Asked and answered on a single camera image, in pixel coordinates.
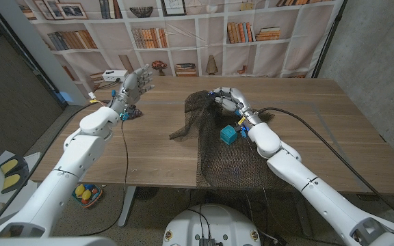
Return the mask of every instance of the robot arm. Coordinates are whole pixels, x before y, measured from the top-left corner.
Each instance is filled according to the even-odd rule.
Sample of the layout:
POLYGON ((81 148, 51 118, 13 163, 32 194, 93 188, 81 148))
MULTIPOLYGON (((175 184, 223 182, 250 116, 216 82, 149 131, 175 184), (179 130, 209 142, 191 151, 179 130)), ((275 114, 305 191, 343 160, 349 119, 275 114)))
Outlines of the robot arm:
POLYGON ((0 237, 48 237, 71 197, 76 184, 104 152, 113 135, 112 128, 122 115, 131 113, 134 104, 154 85, 148 65, 128 75, 108 107, 101 107, 80 121, 80 128, 64 142, 64 153, 44 182, 24 207, 0 225, 0 237))
POLYGON ((211 92, 215 101, 244 117, 250 139, 268 167, 295 187, 334 228, 346 245, 391 245, 394 223, 355 207, 340 193, 302 164, 299 153, 253 113, 249 103, 235 88, 218 88, 211 92))

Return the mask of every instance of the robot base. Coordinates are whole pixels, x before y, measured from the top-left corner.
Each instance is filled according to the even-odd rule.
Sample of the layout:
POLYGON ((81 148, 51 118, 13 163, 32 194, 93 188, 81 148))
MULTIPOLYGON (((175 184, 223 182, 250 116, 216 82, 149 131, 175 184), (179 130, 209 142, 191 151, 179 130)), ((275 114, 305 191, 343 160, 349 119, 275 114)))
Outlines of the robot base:
POLYGON ((200 205, 197 205, 190 210, 181 212, 168 224, 163 235, 163 246, 261 245, 257 228, 253 222, 233 208, 219 204, 203 204, 201 209, 200 205), (206 217, 211 238, 209 238, 205 218, 201 217, 200 224, 198 213, 206 217))

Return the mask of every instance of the blue block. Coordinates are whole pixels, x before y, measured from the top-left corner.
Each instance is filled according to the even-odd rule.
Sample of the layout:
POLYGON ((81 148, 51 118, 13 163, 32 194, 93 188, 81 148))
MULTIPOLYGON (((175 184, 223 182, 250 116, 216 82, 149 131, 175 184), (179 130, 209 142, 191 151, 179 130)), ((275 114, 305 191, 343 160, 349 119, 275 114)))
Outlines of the blue block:
POLYGON ((237 132, 232 126, 226 126, 220 131, 220 138, 224 143, 230 145, 237 138, 237 132))

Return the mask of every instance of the floor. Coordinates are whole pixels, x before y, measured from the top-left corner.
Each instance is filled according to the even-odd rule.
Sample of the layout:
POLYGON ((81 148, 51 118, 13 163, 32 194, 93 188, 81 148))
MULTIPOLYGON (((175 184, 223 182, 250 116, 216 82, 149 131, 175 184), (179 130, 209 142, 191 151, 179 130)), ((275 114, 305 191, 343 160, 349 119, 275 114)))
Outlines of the floor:
MULTIPOLYGON (((78 109, 79 107, 69 106, 27 154, 37 151, 43 152, 44 147, 58 128, 78 109)), ((160 245, 168 223, 186 208, 211 202, 225 204, 247 214, 246 195, 252 200, 252 214, 255 224, 258 228, 265 230, 267 206, 262 190, 212 191, 160 188, 153 199, 136 200, 128 224, 124 228, 119 228, 114 222, 120 215, 122 208, 122 191, 121 185, 105 186, 103 197, 92 208, 82 208, 74 200, 70 200, 62 218, 57 222, 53 235, 78 236, 98 232, 114 224, 98 236, 106 236, 115 241, 117 245, 160 245)), ((266 195, 268 208, 270 208, 267 210, 268 234, 282 236, 289 245, 326 245, 300 236, 302 233, 293 194, 267 190, 266 195)), ((359 208, 394 222, 394 212, 390 211, 383 202, 362 201, 356 195, 345 195, 345 197, 359 208)), ((394 197, 388 198, 394 204, 394 197)), ((314 238, 342 244, 338 235, 320 214, 308 203, 306 207, 314 238)), ((266 241, 265 245, 270 245, 270 241, 266 241)))

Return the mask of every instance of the bookshelf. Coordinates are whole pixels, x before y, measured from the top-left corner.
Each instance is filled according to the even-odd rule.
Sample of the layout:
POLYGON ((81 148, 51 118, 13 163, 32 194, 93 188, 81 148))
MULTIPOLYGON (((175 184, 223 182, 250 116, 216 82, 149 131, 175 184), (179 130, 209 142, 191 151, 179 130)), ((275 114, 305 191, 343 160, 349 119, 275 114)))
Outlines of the bookshelf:
POLYGON ((99 1, 85 0, 81 3, 88 20, 46 20, 32 0, 25 0, 37 17, 30 23, 46 42, 51 43, 47 33, 52 31, 89 31, 98 49, 52 51, 62 65, 74 72, 73 76, 77 77, 74 83, 84 86, 87 92, 93 88, 90 74, 100 69, 124 69, 119 55, 127 55, 134 68, 161 60, 167 63, 164 72, 170 76, 176 76, 175 64, 185 62, 195 63, 198 76, 207 76, 205 70, 210 55, 214 55, 218 67, 216 76, 308 76, 343 0, 283 7, 276 7, 278 0, 265 0, 255 3, 254 10, 246 11, 239 11, 242 0, 211 0, 211 4, 218 5, 213 14, 205 9, 209 0, 200 2, 204 5, 200 14, 164 17, 161 0, 118 0, 122 18, 102 19, 99 1), (129 10, 145 6, 154 7, 149 18, 137 18, 129 10), (280 39, 230 44, 226 31, 229 22, 249 22, 255 33, 262 27, 280 27, 280 39), (131 32, 134 28, 164 28, 169 34, 170 46, 138 49, 131 32), (248 66, 246 73, 238 74, 237 70, 243 65, 248 66))

